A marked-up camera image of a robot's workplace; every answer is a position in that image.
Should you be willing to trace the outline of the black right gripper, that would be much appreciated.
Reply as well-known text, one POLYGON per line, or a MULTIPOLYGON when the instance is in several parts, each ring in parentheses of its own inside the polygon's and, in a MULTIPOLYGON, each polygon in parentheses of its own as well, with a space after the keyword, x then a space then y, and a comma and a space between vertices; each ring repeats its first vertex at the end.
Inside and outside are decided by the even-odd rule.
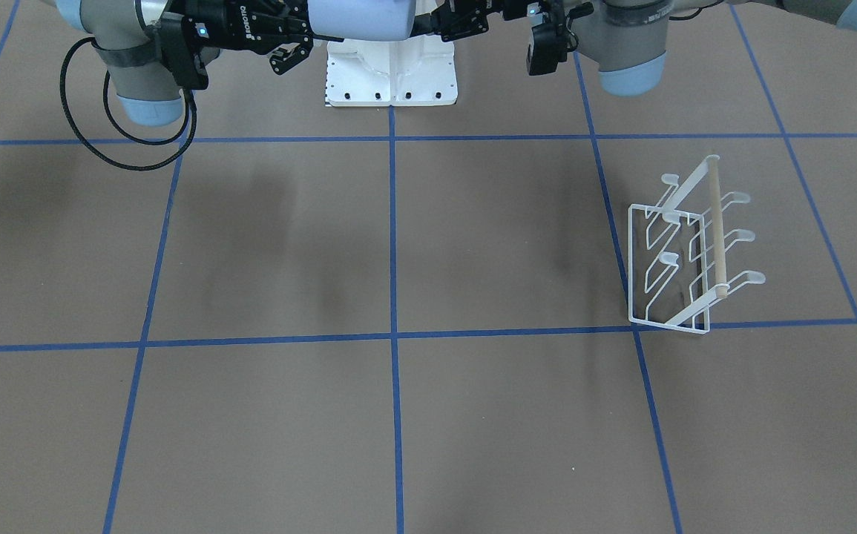
POLYGON ((268 54, 279 76, 309 58, 314 42, 344 41, 313 30, 309 1, 177 1, 176 13, 186 19, 183 31, 193 47, 268 54), (295 44, 275 47, 276 36, 295 44))

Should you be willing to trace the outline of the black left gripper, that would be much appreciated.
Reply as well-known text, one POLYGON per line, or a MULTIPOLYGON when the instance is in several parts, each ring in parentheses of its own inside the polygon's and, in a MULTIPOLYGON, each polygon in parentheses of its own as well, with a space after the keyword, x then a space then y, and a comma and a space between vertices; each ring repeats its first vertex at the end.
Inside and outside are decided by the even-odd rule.
POLYGON ((525 19, 539 26, 548 14, 547 1, 443 1, 429 13, 418 14, 413 22, 412 37, 437 35, 452 42, 486 33, 488 16, 496 14, 504 21, 525 19))

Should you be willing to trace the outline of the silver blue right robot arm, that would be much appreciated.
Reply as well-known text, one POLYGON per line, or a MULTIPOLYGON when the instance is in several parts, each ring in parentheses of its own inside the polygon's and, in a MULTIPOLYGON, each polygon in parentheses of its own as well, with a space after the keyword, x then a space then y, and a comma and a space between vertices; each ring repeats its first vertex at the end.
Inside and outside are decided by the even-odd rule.
POLYGON ((182 91, 208 87, 207 64, 222 50, 268 56, 287 72, 322 39, 306 1, 53 1, 69 26, 87 33, 131 122, 170 125, 182 91))

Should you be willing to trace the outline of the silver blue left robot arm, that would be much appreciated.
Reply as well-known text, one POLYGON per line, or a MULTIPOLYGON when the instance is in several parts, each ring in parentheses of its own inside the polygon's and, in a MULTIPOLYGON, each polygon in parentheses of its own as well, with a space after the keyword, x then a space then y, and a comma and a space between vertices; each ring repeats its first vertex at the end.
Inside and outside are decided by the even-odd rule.
POLYGON ((577 52, 597 64, 602 88, 615 96, 638 96, 661 80, 671 22, 686 21, 714 7, 713 1, 436 1, 416 13, 412 35, 438 35, 449 42, 486 33, 494 13, 532 24, 527 71, 556 71, 577 52))

